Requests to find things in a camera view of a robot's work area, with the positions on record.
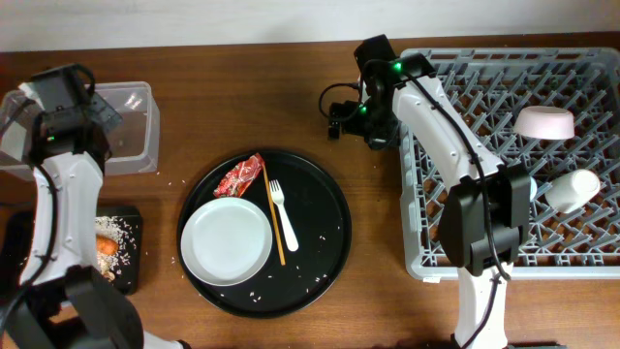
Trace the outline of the orange carrot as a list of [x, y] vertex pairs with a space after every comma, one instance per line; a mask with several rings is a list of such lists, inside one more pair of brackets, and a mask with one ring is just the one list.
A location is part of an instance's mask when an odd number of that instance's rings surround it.
[[118, 252], [119, 245], [112, 239], [104, 236], [96, 236], [96, 248], [97, 252], [106, 256], [113, 256]]

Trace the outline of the red wrapper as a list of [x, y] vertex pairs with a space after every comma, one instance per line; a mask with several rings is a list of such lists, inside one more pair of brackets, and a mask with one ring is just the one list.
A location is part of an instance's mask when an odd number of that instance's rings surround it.
[[248, 159], [237, 163], [228, 171], [214, 189], [215, 198], [241, 198], [253, 181], [259, 176], [264, 167], [264, 159], [260, 153], [255, 153]]

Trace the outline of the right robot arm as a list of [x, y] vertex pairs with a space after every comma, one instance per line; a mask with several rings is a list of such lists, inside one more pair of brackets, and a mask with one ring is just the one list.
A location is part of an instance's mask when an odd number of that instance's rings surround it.
[[457, 268], [457, 348], [505, 348], [507, 286], [529, 227], [531, 177], [508, 166], [469, 128], [436, 70], [420, 53], [397, 56], [384, 35], [355, 50], [355, 101], [332, 104], [328, 135], [361, 136], [373, 150], [416, 138], [448, 196], [437, 236]]

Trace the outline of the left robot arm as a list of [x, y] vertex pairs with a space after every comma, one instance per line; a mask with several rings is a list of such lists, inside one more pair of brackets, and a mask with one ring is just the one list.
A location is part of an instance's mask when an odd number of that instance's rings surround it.
[[122, 118], [95, 87], [78, 63], [40, 72], [20, 85], [25, 100], [1, 125], [7, 133], [30, 106], [40, 109], [24, 159], [37, 185], [32, 243], [19, 281], [1, 298], [1, 331], [19, 348], [185, 348], [145, 331], [100, 272], [96, 208], [107, 134]]

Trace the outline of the pink bowl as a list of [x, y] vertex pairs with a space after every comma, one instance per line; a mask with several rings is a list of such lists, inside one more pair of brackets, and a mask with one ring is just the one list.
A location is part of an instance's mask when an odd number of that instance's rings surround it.
[[527, 107], [519, 112], [512, 129], [528, 138], [567, 140], [574, 136], [574, 115], [557, 107]]

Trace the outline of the white plastic fork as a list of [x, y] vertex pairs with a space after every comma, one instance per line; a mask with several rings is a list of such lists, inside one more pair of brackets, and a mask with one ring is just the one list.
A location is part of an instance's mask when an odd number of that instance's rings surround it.
[[296, 252], [299, 248], [298, 240], [295, 235], [295, 230], [291, 224], [288, 213], [285, 208], [285, 196], [282, 187], [277, 179], [273, 179], [269, 182], [269, 189], [272, 201], [276, 204], [282, 228], [284, 229], [285, 242], [288, 249], [291, 252]]

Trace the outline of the white round plate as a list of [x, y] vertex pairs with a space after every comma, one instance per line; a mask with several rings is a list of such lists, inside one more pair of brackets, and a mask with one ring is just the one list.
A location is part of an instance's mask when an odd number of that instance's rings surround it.
[[212, 200], [194, 211], [180, 237], [180, 255], [199, 281], [229, 287], [249, 280], [268, 260], [270, 221], [255, 204], [238, 198]]

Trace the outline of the wooden chopstick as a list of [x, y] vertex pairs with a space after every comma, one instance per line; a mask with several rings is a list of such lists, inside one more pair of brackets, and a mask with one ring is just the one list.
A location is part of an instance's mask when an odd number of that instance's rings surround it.
[[273, 230], [274, 230], [274, 235], [275, 235], [275, 239], [276, 239], [276, 247], [277, 247], [278, 257], [279, 257], [280, 265], [282, 267], [284, 267], [286, 265], [285, 253], [284, 253], [283, 246], [282, 246], [282, 240], [281, 240], [281, 237], [280, 237], [279, 225], [278, 225], [278, 221], [277, 221], [277, 215], [276, 215], [276, 212], [275, 212], [274, 202], [272, 201], [272, 197], [271, 197], [271, 191], [270, 191], [270, 187], [269, 187], [268, 174], [267, 174], [267, 170], [266, 170], [265, 164], [262, 165], [262, 169], [263, 169], [263, 181], [264, 181], [264, 185], [265, 185], [268, 206], [269, 206], [269, 210], [270, 210], [270, 213], [271, 213], [271, 218], [272, 218], [272, 223], [273, 223]]

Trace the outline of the rice and food scraps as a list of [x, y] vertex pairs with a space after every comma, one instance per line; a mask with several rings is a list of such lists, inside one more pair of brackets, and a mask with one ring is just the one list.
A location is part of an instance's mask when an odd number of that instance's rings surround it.
[[133, 227], [119, 216], [95, 218], [98, 269], [108, 281], [128, 276], [137, 241]]

